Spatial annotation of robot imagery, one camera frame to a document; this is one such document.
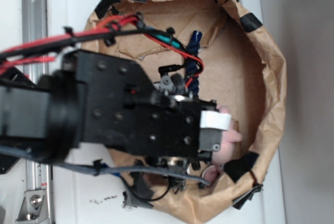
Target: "white surface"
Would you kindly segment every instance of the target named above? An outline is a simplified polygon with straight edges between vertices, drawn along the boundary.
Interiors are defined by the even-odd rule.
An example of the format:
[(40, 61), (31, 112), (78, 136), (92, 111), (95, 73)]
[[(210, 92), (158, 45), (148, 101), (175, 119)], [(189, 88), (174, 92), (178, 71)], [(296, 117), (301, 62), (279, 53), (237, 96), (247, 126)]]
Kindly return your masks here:
[[(0, 9), (0, 51), (2, 51), (22, 43), (21, 0), (0, 0)], [(8, 174), (0, 175), (0, 206), (6, 210), (4, 224), (15, 223), (26, 188), (25, 160), (20, 160)]]
[(200, 114), (201, 128), (215, 128), (220, 130), (229, 130), (231, 115), (228, 113), (219, 113), (213, 111), (202, 111)]
[[(50, 35), (63, 33), (62, 26), (76, 31), (84, 28), (88, 16), (100, 0), (48, 0), (48, 29)], [(260, 0), (241, 0), (260, 20)], [(100, 159), (112, 165), (107, 150), (101, 145), (85, 144), (74, 150), (70, 162), (90, 163)], [(265, 190), (254, 195), (241, 211), (233, 208), (209, 223), (284, 224), (279, 157), (270, 166)], [(63, 223), (182, 223), (174, 217), (143, 208), (122, 208), (123, 186), (111, 175), (87, 176), (54, 168), (55, 214), (57, 224)]]
[(288, 64), (280, 145), (288, 224), (334, 223), (334, 2), (261, 0)]

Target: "cardboard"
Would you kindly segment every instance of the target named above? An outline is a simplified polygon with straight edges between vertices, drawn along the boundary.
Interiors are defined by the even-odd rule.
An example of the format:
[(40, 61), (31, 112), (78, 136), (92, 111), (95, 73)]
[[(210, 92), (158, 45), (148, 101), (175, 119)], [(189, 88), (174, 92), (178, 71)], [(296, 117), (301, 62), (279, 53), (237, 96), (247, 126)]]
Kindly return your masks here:
[[(173, 27), (176, 38), (187, 44), (192, 32), (203, 32), (199, 57), (205, 70), (200, 75), (200, 98), (216, 99), (227, 105), (243, 135), (234, 159), (247, 151), (259, 154), (251, 172), (234, 182), (224, 173), (210, 188), (198, 189), (187, 182), (178, 194), (169, 192), (152, 202), (155, 209), (167, 212), (188, 223), (203, 223), (232, 205), (232, 201), (264, 180), (269, 163), (283, 134), (287, 69), (285, 59), (264, 26), (237, 0), (121, 0), (110, 4), (122, 12), (140, 11), (149, 26), (165, 30)], [(111, 14), (109, 9), (104, 17)], [(99, 21), (96, 12), (86, 29)], [(83, 44), (83, 48), (104, 54), (136, 59), (152, 81), (159, 80), (158, 67), (180, 64), (182, 58), (144, 36), (116, 38), (117, 44), (106, 47), (103, 41)], [(110, 150), (116, 166), (131, 166), (135, 158)], [(124, 175), (129, 184), (128, 175)], [(152, 185), (154, 197), (166, 187)]]

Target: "pink plush toy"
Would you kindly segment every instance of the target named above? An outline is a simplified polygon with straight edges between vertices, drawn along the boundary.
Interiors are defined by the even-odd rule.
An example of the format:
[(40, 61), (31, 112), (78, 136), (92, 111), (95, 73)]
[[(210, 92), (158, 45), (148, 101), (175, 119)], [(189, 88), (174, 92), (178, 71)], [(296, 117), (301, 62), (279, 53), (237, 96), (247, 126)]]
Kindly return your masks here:
[[(217, 109), (219, 109), (220, 113), (231, 113), (230, 109), (225, 106), (218, 105)], [(220, 150), (212, 154), (212, 165), (202, 173), (202, 177), (211, 183), (223, 172), (222, 165), (232, 159), (235, 143), (242, 140), (242, 135), (233, 129), (233, 124), (234, 122), (231, 120), (229, 130), (223, 132)]]

